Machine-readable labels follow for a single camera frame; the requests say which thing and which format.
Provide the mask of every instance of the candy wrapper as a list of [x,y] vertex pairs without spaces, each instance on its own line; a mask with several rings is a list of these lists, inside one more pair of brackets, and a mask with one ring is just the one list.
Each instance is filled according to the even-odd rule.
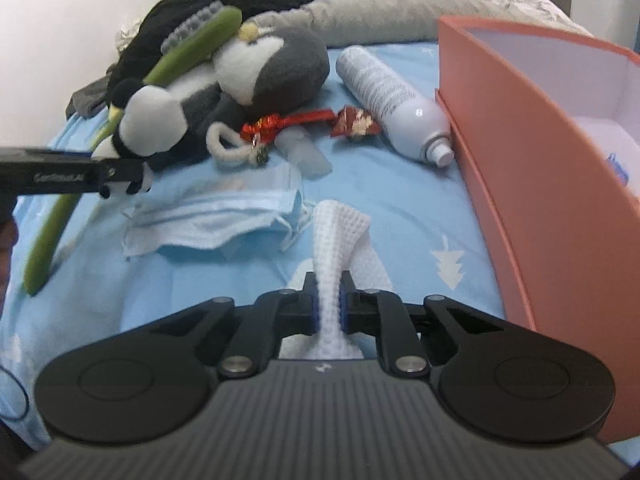
[[346,136],[350,139],[362,139],[367,136],[377,135],[382,127],[375,121],[370,112],[362,108],[345,106],[337,114],[332,137]]
[[335,119],[336,116],[330,109],[300,112],[299,114],[291,114],[287,117],[281,117],[279,114],[271,114],[260,118],[260,120],[253,124],[245,124],[240,131],[240,137],[246,142],[254,142],[255,137],[260,135],[260,142],[262,144],[271,144],[279,131],[289,126],[317,123],[319,121],[326,121],[333,124]]

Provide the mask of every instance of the small charm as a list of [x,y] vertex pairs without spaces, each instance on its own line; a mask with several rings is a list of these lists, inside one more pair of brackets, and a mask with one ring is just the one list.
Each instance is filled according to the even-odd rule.
[[256,147],[255,163],[258,167],[264,166],[269,161],[269,152],[264,144]]

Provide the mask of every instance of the surgical face mask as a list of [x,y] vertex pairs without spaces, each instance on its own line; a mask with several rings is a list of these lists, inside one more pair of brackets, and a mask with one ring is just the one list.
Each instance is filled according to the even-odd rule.
[[140,203],[126,215],[125,256],[162,246],[212,250],[262,229],[281,230],[285,251],[309,225],[311,205],[303,201],[300,172],[285,163],[200,183],[178,196]]

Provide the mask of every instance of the blue bedsheet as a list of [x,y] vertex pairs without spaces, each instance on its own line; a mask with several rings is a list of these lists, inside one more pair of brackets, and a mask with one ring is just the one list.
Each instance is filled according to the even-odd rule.
[[[370,48],[425,95],[438,85],[438,47],[432,43]],[[339,52],[330,52],[332,65]],[[332,71],[310,108],[339,110],[353,97]],[[88,121],[76,116],[52,142],[65,149],[85,149],[105,113]],[[445,294],[503,316],[482,233],[458,167],[436,170],[405,160],[383,139],[359,144],[326,136],[316,128],[318,146],[334,170],[305,182],[306,200],[332,198],[372,217],[372,243],[394,288],[409,302],[427,294]],[[281,163],[278,155],[270,164]],[[162,194],[172,179],[212,180],[218,175],[209,160],[172,171],[150,192]],[[36,297],[25,295],[21,275],[26,255],[53,202],[28,197],[16,209],[20,241],[0,321],[0,364],[14,373],[30,397],[37,373],[54,357],[94,340],[167,316],[214,296],[231,296],[236,304],[253,303],[268,290],[286,285],[298,264],[312,255],[307,230],[286,253],[278,250],[282,234],[256,233],[230,256],[225,251],[162,248],[155,254],[126,259],[120,241],[127,219],[121,211],[132,200],[82,198],[55,258],[55,272]],[[20,412],[17,388],[0,380],[1,411]],[[36,411],[11,427],[39,449],[48,435]]]

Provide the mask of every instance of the metal screw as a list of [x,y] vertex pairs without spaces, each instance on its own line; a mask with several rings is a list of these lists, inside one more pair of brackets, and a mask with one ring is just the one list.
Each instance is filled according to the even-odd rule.
[[403,355],[396,359],[396,368],[408,374],[421,372],[427,367],[427,361],[417,355]]
[[243,374],[248,372],[254,363],[246,356],[232,355],[222,361],[222,369],[229,374]]

